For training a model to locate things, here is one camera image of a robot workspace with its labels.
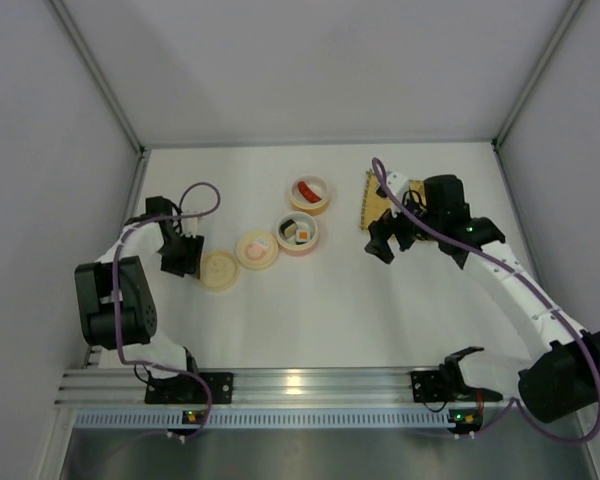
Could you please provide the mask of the orange lunch box bowl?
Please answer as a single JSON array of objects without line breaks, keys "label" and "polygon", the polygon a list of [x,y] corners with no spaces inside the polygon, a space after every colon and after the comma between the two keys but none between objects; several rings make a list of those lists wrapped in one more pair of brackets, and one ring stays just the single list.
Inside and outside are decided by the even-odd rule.
[{"label": "orange lunch box bowl", "polygon": [[320,215],[330,205],[330,185],[320,176],[301,176],[289,187],[289,199],[295,210],[311,216]]}]

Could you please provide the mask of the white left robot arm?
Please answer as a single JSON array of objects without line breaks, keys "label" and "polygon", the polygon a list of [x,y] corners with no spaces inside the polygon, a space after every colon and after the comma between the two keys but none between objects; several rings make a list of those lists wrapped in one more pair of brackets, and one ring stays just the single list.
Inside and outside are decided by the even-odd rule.
[{"label": "white left robot arm", "polygon": [[[144,264],[158,257],[160,270],[183,278],[200,277],[204,238],[187,232],[170,217],[182,210],[161,196],[145,201],[145,213],[127,221],[122,235],[105,254],[78,266],[74,281],[84,340],[115,351],[141,365],[156,384],[184,371],[197,373],[189,350],[159,329],[158,313]],[[154,222],[154,217],[168,220]]]}]

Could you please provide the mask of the red sausage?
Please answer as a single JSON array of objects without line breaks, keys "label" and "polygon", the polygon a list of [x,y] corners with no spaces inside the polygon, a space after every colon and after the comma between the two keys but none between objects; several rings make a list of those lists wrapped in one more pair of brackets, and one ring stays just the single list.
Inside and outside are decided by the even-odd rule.
[{"label": "red sausage", "polygon": [[297,184],[298,191],[300,195],[311,204],[318,203],[322,200],[322,198],[316,194],[309,185],[304,181],[299,181]]}]

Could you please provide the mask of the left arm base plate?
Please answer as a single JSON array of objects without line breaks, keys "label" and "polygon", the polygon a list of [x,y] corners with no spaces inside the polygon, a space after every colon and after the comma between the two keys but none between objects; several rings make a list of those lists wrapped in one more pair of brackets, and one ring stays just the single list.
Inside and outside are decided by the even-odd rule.
[{"label": "left arm base plate", "polygon": [[[211,392],[213,404],[232,403],[232,373],[202,372],[200,378]],[[151,379],[145,390],[144,402],[149,405],[205,404],[207,393],[199,381],[180,374],[166,379]]]}]

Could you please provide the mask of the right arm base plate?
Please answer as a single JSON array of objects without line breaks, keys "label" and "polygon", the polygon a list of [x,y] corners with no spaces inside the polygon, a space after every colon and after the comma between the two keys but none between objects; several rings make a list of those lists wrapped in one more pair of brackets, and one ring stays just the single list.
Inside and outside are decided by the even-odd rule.
[{"label": "right arm base plate", "polygon": [[485,402],[498,402],[504,399],[498,392],[467,386],[458,374],[445,368],[415,370],[409,375],[416,403],[470,402],[479,398]]}]

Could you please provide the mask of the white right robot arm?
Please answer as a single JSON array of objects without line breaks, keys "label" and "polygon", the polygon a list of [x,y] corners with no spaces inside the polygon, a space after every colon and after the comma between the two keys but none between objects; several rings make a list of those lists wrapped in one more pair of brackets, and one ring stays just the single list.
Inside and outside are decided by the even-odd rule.
[{"label": "white right robot arm", "polygon": [[549,298],[489,218],[472,217],[458,177],[437,175],[414,188],[406,176],[389,173],[373,195],[389,206],[369,223],[366,252],[389,264],[391,239],[400,251],[436,242],[487,292],[527,350],[524,358],[479,346],[447,355],[438,368],[445,400],[514,397],[548,424],[600,399],[600,331],[589,332]]}]

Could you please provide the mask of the cream plain lid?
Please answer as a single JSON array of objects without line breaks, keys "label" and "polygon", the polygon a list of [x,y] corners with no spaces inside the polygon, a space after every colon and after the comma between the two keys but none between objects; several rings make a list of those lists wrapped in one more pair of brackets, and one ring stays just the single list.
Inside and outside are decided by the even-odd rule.
[{"label": "cream plain lid", "polygon": [[207,253],[200,263],[200,283],[209,291],[221,292],[231,288],[236,283],[239,273],[239,263],[225,250]]}]

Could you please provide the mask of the sushi roll green centre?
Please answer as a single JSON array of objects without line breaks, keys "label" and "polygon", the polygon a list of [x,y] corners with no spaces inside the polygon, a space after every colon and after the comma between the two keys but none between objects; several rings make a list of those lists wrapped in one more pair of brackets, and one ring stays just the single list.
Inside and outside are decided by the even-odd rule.
[{"label": "sushi roll green centre", "polygon": [[279,234],[283,239],[294,238],[297,230],[298,224],[292,218],[284,220],[279,225]]}]

